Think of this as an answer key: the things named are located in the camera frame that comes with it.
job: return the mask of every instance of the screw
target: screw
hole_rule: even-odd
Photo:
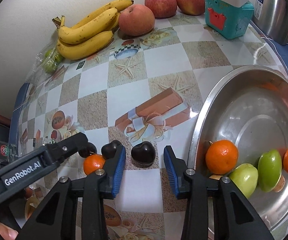
[[[195,174],[195,170],[194,170],[194,169],[187,169],[187,170],[186,170],[186,174],[188,174],[188,175],[194,175],[194,174]]]
[[[229,177],[222,177],[221,180],[224,182],[224,183],[230,183],[231,182],[231,179]]]
[[[68,181],[68,177],[67,177],[67,176],[62,176],[62,177],[60,177],[60,179],[59,179],[59,182],[60,182],[60,183],[65,183],[66,181]]]
[[[104,174],[105,170],[103,169],[98,169],[95,171],[96,175],[102,176]]]

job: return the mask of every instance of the teal plastic container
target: teal plastic container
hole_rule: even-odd
[[[238,8],[222,0],[205,0],[206,24],[228,40],[245,34],[253,12],[251,2]]]

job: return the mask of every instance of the stainless steel basin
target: stainless steel basin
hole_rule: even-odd
[[[278,72],[262,66],[243,66],[223,77],[210,92],[193,133],[188,167],[205,176],[209,141],[227,139],[239,150],[237,165],[257,165],[271,149],[282,154],[288,148],[288,82]],[[288,174],[284,189],[264,193],[259,188],[250,202],[270,230],[288,214]],[[212,202],[209,201],[209,237],[214,238]]]

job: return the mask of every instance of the bottle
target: bottle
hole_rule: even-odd
[[[18,158],[16,144],[0,141],[0,167],[5,166],[6,163],[11,163]]]

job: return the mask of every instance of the tablecloth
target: tablecloth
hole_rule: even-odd
[[[110,239],[180,239],[186,201],[176,200],[171,192],[163,149],[171,145],[178,158],[187,160],[203,102],[223,76],[242,65],[268,66],[288,79],[278,55],[251,25],[244,36],[228,41],[205,24],[204,16],[178,12],[156,20],[155,29],[141,37],[116,32],[104,50],[86,59],[65,61],[49,80],[38,87],[29,85],[19,106],[19,152],[25,155],[77,132],[85,133],[98,153],[104,144],[118,139],[126,148],[125,171],[119,195],[104,204],[119,213],[122,223],[108,227]],[[165,111],[161,104],[169,104],[170,97],[178,103]],[[141,116],[150,106],[155,106],[154,112]],[[54,129],[58,111],[65,114],[65,125]],[[152,121],[156,116],[164,117],[158,127]],[[134,120],[139,119],[138,128]],[[150,125],[154,132],[147,129]],[[151,141],[156,149],[156,160],[149,168],[139,168],[131,160],[132,146],[143,140]],[[45,196],[61,176],[85,177],[83,161],[74,154],[34,186]],[[81,208],[79,201],[77,239]],[[287,228],[288,217],[273,235],[281,239]]]

